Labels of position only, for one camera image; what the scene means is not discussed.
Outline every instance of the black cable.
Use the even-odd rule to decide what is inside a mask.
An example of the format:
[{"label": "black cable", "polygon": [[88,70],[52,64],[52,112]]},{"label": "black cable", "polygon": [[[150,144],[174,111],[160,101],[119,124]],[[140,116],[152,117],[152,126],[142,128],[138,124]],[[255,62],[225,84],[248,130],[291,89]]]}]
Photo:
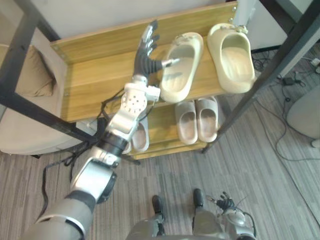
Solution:
[{"label": "black cable", "polygon": [[[267,139],[268,139],[269,143],[271,144],[272,149],[276,152],[276,154],[277,154],[279,157],[281,157],[282,159],[284,159],[284,160],[286,160],[286,161],[289,161],[289,162],[301,162],[301,161],[310,161],[310,160],[315,160],[315,161],[317,161],[317,160],[320,160],[320,158],[311,158],[311,157],[310,157],[310,158],[303,158],[303,159],[289,159],[289,158],[283,156],[283,155],[280,153],[280,151],[279,151],[279,143],[280,143],[280,141],[283,139],[283,137],[284,137],[284,136],[286,135],[286,133],[287,133],[287,129],[288,129],[287,123],[286,123],[284,120],[282,120],[278,115],[276,115],[275,113],[273,113],[272,111],[270,111],[269,109],[267,109],[265,106],[263,106],[257,99],[256,99],[256,102],[257,102],[265,111],[267,111],[268,113],[272,114],[274,117],[276,117],[277,119],[279,119],[279,121],[280,121],[280,122],[283,124],[283,126],[284,126],[284,132],[283,132],[282,135],[276,140],[276,142],[275,142],[275,147],[274,147],[274,145],[273,145],[273,143],[272,143],[272,141],[270,140],[270,137],[269,137],[269,135],[268,135],[268,132],[267,132],[267,129],[266,129],[266,126],[265,126],[265,122],[263,121],[263,118],[260,116],[260,113],[259,113],[258,109],[256,108],[256,106],[253,105],[254,108],[255,108],[255,110],[257,111],[258,117],[259,117],[259,119],[260,119],[260,121],[261,121],[261,123],[262,123],[262,127],[263,127],[263,129],[264,129],[264,133],[265,133],[265,135],[267,136]],[[282,116],[284,116],[284,114],[285,114],[285,107],[283,107]]]},{"label": "black cable", "polygon": [[242,212],[244,215],[247,215],[251,218],[251,221],[252,221],[252,228],[253,228],[253,236],[256,237],[257,236],[257,228],[256,228],[256,223],[255,223],[255,220],[254,218],[250,215],[250,213],[246,212],[246,211],[243,211]]},{"label": "black cable", "polygon": [[114,101],[114,100],[117,100],[117,99],[120,99],[123,94],[119,95],[122,91],[124,91],[124,88],[120,89],[115,95],[113,95],[112,97],[104,100],[103,102],[101,102],[101,108],[100,108],[100,113],[98,114],[98,116],[96,117],[97,119],[100,117],[100,115],[102,114],[103,117],[107,120],[107,121],[110,121],[110,117],[109,115],[106,113],[105,111],[105,107],[108,103]]},{"label": "black cable", "polygon": [[72,156],[69,156],[69,157],[67,157],[65,159],[50,163],[50,164],[48,164],[47,166],[44,167],[43,172],[42,172],[42,186],[41,186],[41,193],[42,193],[42,196],[43,196],[43,206],[42,206],[42,209],[41,209],[40,214],[39,214],[37,219],[39,219],[45,213],[45,211],[47,210],[47,207],[48,207],[48,203],[49,203],[48,195],[47,195],[47,192],[46,192],[47,169],[49,169],[49,168],[51,168],[53,166],[56,166],[56,165],[60,165],[60,164],[62,164],[63,162],[65,162],[66,160],[68,160],[71,157]]},{"label": "black cable", "polygon": [[151,113],[152,109],[154,109],[154,106],[155,106],[155,101],[153,102],[152,106],[150,107],[150,109],[148,110],[148,112],[143,116],[143,118],[141,118],[139,120],[139,122],[141,122],[143,119],[145,119],[146,117],[148,117],[148,115]]},{"label": "black cable", "polygon": [[310,208],[307,200],[305,199],[303,193],[301,192],[300,188],[298,187],[296,181],[295,181],[294,178],[292,177],[289,169],[287,168],[287,166],[285,165],[285,163],[282,161],[282,159],[284,159],[284,160],[286,160],[286,161],[289,161],[289,162],[300,162],[300,161],[309,161],[309,160],[316,160],[316,161],[317,161],[317,160],[320,160],[320,158],[288,159],[288,158],[282,156],[282,155],[279,153],[278,149],[277,149],[277,144],[279,143],[279,140],[281,140],[281,139],[284,137],[284,135],[286,134],[286,132],[287,132],[287,124],[286,124],[286,122],[283,121],[279,116],[277,116],[275,113],[273,113],[272,111],[270,111],[269,109],[267,109],[265,106],[263,106],[257,99],[256,99],[256,102],[257,102],[265,111],[267,111],[268,113],[272,114],[272,115],[275,116],[277,119],[279,119],[279,120],[281,121],[281,123],[284,125],[285,131],[284,131],[284,133],[281,135],[281,137],[276,141],[275,148],[274,148],[274,146],[273,146],[273,144],[272,144],[272,141],[270,140],[269,135],[268,135],[268,133],[267,133],[267,129],[266,129],[265,123],[264,123],[264,121],[262,120],[262,117],[260,116],[260,113],[259,113],[258,109],[256,108],[255,105],[253,105],[254,108],[255,108],[255,110],[256,110],[256,112],[257,112],[257,115],[258,115],[258,117],[259,117],[259,120],[260,120],[260,122],[261,122],[261,124],[262,124],[263,130],[264,130],[264,133],[265,133],[265,135],[266,135],[266,137],[267,137],[267,139],[268,139],[268,142],[270,143],[270,145],[271,145],[274,153],[276,154],[276,156],[278,156],[278,160],[280,161],[281,165],[283,166],[283,168],[285,169],[285,171],[286,171],[287,174],[289,175],[291,181],[293,182],[294,187],[295,187],[295,188],[297,189],[297,191],[299,192],[302,200],[304,201],[306,207],[308,208],[309,212],[311,213],[313,219],[315,220],[315,222],[317,223],[317,225],[318,225],[318,227],[319,227],[319,229],[320,229],[320,222],[318,221],[317,217],[315,216],[315,214],[313,213],[312,209]]}]

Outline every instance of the cream slide sandal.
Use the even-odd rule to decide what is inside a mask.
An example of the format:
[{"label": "cream slide sandal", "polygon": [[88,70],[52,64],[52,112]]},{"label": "cream slide sandal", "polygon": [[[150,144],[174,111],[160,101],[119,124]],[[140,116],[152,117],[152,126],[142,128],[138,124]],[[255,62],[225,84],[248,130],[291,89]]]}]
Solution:
[{"label": "cream slide sandal", "polygon": [[219,83],[228,93],[245,93],[256,80],[247,32],[245,26],[220,23],[207,36]]},{"label": "cream slide sandal", "polygon": [[179,59],[179,62],[163,70],[160,96],[164,101],[178,103],[187,97],[203,48],[203,38],[196,32],[184,33],[172,42],[166,59]]},{"label": "cream slide sandal", "polygon": [[136,132],[132,136],[132,146],[137,152],[144,152],[149,148],[148,118],[141,120]]},{"label": "cream slide sandal", "polygon": [[130,153],[132,150],[132,147],[131,147],[131,141],[128,142],[125,146],[125,149],[123,150],[122,154],[128,154]]},{"label": "cream slide sandal", "polygon": [[218,103],[212,96],[195,101],[196,121],[199,139],[210,143],[217,138]]},{"label": "cream slide sandal", "polygon": [[181,142],[186,145],[194,144],[198,139],[194,101],[177,103],[175,105],[175,119]]}]

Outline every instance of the black wire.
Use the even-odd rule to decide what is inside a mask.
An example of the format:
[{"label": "black wire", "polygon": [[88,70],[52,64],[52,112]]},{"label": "black wire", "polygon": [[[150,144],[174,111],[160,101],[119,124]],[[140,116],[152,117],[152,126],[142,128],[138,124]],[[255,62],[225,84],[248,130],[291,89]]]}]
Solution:
[{"label": "black wire", "polygon": [[[264,110],[266,110],[267,112],[269,112],[270,114],[272,114],[273,116],[275,116],[277,119],[279,119],[284,126],[287,126],[286,123],[285,123],[279,116],[277,116],[277,115],[276,115],[275,113],[273,113],[272,111],[268,110],[268,109],[267,109],[265,106],[263,106],[257,99],[256,99],[256,101],[257,101],[257,103],[258,103]],[[260,113],[259,113],[259,111],[257,110],[256,106],[255,106],[255,105],[253,105],[253,106],[254,106],[257,114],[258,114],[258,117],[259,117],[260,122],[261,122],[261,124],[262,124],[264,133],[265,133],[265,135],[266,135],[266,137],[267,137],[267,139],[268,139],[268,141],[269,141],[269,143],[270,143],[270,145],[271,145],[274,153],[278,156],[278,160],[280,161],[281,165],[282,165],[283,168],[285,169],[286,173],[289,175],[291,181],[293,182],[294,187],[295,187],[295,188],[297,189],[297,191],[299,192],[300,196],[302,197],[302,200],[304,201],[306,207],[308,208],[309,212],[311,213],[313,219],[315,220],[315,222],[317,223],[317,225],[318,225],[318,227],[319,227],[319,229],[320,229],[320,222],[318,221],[317,217],[316,217],[315,214],[313,213],[313,211],[312,211],[312,209],[310,208],[307,200],[305,199],[304,195],[302,194],[301,190],[299,189],[296,181],[295,181],[294,178],[292,177],[289,169],[287,168],[287,166],[285,165],[285,163],[282,161],[281,158],[283,158],[283,159],[286,160],[286,161],[290,161],[290,162],[299,162],[299,161],[308,161],[308,160],[320,160],[320,159],[319,159],[319,158],[305,158],[305,159],[293,160],[293,159],[288,159],[288,158],[286,158],[286,157],[283,157],[283,156],[277,151],[277,149],[274,148],[274,146],[273,146],[273,144],[272,144],[272,142],[271,142],[271,140],[270,140],[270,138],[269,138],[269,136],[268,136],[267,129],[266,129],[266,127],[265,127],[265,123],[264,123],[264,121],[262,120],[262,117],[260,116]]]},{"label": "black wire", "polygon": [[243,200],[245,200],[248,196],[249,196],[249,195],[247,195],[247,196],[245,196],[244,198],[242,198],[242,199],[235,205],[235,207],[237,208],[237,207],[240,205],[240,203],[241,203]]},{"label": "black wire", "polygon": [[60,165],[64,161],[68,160],[71,157],[72,156],[69,156],[69,157],[67,157],[67,158],[65,158],[63,160],[59,160],[59,161],[50,163],[50,164],[48,164],[47,166],[44,167],[43,172],[42,172],[42,186],[41,186],[41,193],[42,193],[42,196],[43,196],[43,206],[42,206],[42,209],[41,209],[40,214],[39,214],[37,219],[39,219],[45,213],[45,211],[47,210],[47,207],[48,207],[48,203],[49,203],[48,195],[47,195],[47,192],[46,192],[47,169],[49,169],[49,168],[51,168],[53,166],[56,166],[56,165]]},{"label": "black wire", "polygon": [[143,119],[145,119],[146,117],[148,117],[148,115],[151,113],[152,109],[154,109],[154,106],[155,106],[155,101],[153,102],[152,106],[150,107],[150,109],[148,110],[148,112],[145,114],[145,116],[143,118],[141,118],[139,120],[139,122],[141,122]]},{"label": "black wire", "polygon": [[100,115],[102,114],[103,117],[107,120],[107,121],[110,121],[110,116],[106,113],[105,111],[105,107],[108,103],[114,101],[114,100],[117,100],[117,99],[120,99],[123,94],[119,95],[122,91],[124,90],[124,88],[120,89],[115,95],[113,95],[112,97],[104,100],[103,102],[101,102],[101,108],[100,108],[100,113],[97,115],[97,119],[100,117]]},{"label": "black wire", "polygon": [[255,220],[254,218],[246,211],[243,211],[242,212],[244,215],[247,215],[251,218],[251,221],[252,221],[252,228],[253,228],[253,236],[256,237],[257,236],[257,228],[256,228],[256,223],[255,223]]}]

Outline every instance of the black metal frame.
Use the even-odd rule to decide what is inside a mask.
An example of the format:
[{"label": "black metal frame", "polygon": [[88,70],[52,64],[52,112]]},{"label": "black metal frame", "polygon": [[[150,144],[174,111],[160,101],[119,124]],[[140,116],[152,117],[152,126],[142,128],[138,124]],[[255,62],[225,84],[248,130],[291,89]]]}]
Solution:
[{"label": "black metal frame", "polygon": [[95,142],[96,136],[78,129],[75,123],[64,121],[15,93],[35,29],[38,27],[49,41],[60,38],[30,0],[14,1],[23,10],[24,15],[0,68],[0,104],[71,137],[90,143]]},{"label": "black metal frame", "polygon": [[293,57],[303,48],[320,26],[320,1],[313,0],[297,24],[288,34],[287,39],[280,46],[268,66],[258,77],[252,89],[248,91],[241,101],[235,106],[217,132],[217,138],[202,149],[206,153],[214,143],[231,127],[231,125],[248,109],[255,101],[255,95],[266,84],[270,83],[288,65]]}]

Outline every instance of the robotic hand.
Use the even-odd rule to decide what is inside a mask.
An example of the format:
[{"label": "robotic hand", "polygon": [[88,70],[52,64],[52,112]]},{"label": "robotic hand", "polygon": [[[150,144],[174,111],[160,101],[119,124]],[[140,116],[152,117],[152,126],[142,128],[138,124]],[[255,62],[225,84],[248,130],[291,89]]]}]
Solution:
[{"label": "robotic hand", "polygon": [[[220,224],[224,225],[224,232],[227,233],[232,240],[255,240],[257,236],[257,230],[253,217],[242,211],[235,205],[231,196],[225,191],[220,196],[221,199],[214,199],[207,195],[206,199],[216,204],[222,209],[223,213],[218,214],[217,219]],[[252,228],[246,226],[246,217],[249,216],[252,220]]]},{"label": "robotic hand", "polygon": [[177,63],[178,59],[153,60],[159,36],[153,36],[157,21],[145,29],[134,60],[132,81],[124,86],[121,107],[105,133],[88,154],[88,159],[71,184],[71,193],[48,209],[29,229],[23,240],[82,240],[92,224],[96,204],[108,199],[117,175],[113,169],[137,130],[147,102],[159,100],[160,89],[148,85],[148,76]]}]

